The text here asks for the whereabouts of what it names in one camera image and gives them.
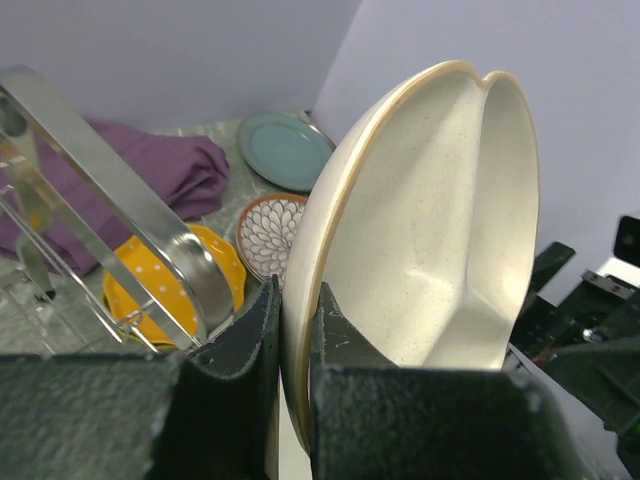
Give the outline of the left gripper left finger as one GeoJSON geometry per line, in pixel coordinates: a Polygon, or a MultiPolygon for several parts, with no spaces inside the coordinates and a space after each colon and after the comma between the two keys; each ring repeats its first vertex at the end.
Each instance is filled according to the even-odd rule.
{"type": "Polygon", "coordinates": [[[2,477],[276,478],[280,301],[191,354],[3,356],[2,477]]]}

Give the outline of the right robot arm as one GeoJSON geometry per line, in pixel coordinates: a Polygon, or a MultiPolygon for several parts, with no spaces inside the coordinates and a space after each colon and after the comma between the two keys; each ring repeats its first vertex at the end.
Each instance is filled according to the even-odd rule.
{"type": "Polygon", "coordinates": [[[639,215],[620,217],[613,256],[585,271],[559,304],[542,288],[574,256],[550,244],[534,262],[511,345],[580,401],[616,436],[616,453],[639,476],[639,215]]]}

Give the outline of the white round plate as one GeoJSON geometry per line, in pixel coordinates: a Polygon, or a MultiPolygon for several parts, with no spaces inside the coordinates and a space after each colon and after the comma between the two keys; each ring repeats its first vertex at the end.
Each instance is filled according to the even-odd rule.
{"type": "Polygon", "coordinates": [[[437,64],[354,124],[307,199],[282,292],[282,381],[304,449],[321,287],[397,365],[497,371],[529,288],[539,190],[533,119],[507,72],[437,64]]]}

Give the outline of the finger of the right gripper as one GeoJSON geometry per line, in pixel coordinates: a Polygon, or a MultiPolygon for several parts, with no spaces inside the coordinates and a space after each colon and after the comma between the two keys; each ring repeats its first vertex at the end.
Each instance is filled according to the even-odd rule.
{"type": "Polygon", "coordinates": [[[569,328],[570,321],[540,292],[574,255],[573,248],[553,242],[536,256],[525,302],[510,338],[518,350],[548,350],[569,328]]]}

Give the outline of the white ribbed brown bowl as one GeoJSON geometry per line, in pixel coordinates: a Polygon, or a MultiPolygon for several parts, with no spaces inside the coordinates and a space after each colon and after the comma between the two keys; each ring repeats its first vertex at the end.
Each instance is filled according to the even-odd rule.
{"type": "Polygon", "coordinates": [[[276,275],[284,285],[291,246],[304,213],[307,198],[276,192],[250,202],[241,212],[236,245],[245,267],[258,280],[276,275]]]}

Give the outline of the orange dotted plate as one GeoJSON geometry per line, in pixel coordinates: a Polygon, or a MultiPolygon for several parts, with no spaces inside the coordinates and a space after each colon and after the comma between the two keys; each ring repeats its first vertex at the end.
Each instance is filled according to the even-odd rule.
{"type": "MultiPolygon", "coordinates": [[[[229,311],[231,313],[238,311],[244,304],[247,273],[235,248],[204,225],[191,224],[189,228],[204,243],[228,280],[232,294],[229,311]]],[[[135,236],[130,237],[115,250],[115,255],[136,279],[154,294],[187,333],[204,337],[213,331],[211,326],[197,321],[196,311],[178,279],[161,264],[141,240],[135,236]]],[[[160,348],[175,345],[148,314],[133,315],[139,308],[138,303],[108,272],[103,275],[102,294],[103,302],[116,319],[124,321],[127,325],[136,323],[146,339],[160,348]]]]}

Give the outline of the dark green round plate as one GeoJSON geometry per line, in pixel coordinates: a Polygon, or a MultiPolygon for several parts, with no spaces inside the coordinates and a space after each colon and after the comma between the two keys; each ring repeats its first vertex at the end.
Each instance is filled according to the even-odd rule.
{"type": "Polygon", "coordinates": [[[249,116],[237,131],[240,154],[260,177],[286,190],[308,193],[335,150],[312,123],[275,112],[249,116]]]}

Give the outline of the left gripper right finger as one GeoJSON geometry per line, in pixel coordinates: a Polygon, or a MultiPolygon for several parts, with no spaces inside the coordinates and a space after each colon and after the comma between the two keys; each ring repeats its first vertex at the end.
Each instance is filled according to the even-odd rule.
{"type": "Polygon", "coordinates": [[[342,314],[312,320],[310,457],[317,479],[594,479],[558,403],[531,375],[402,368],[342,314]]]}

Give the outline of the lime green dotted plate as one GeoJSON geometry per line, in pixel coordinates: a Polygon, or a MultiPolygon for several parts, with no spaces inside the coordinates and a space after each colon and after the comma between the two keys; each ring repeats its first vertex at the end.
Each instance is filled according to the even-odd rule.
{"type": "Polygon", "coordinates": [[[176,349],[176,345],[153,322],[147,312],[137,308],[131,300],[111,298],[104,294],[102,302],[111,316],[115,326],[126,340],[135,340],[144,346],[153,346],[158,350],[176,349]]]}

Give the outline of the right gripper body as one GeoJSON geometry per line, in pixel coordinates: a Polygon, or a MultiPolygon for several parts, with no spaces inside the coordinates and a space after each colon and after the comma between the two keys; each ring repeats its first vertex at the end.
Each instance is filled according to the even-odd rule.
{"type": "Polygon", "coordinates": [[[639,433],[639,287],[587,271],[560,305],[567,331],[537,363],[618,435],[639,433]]]}

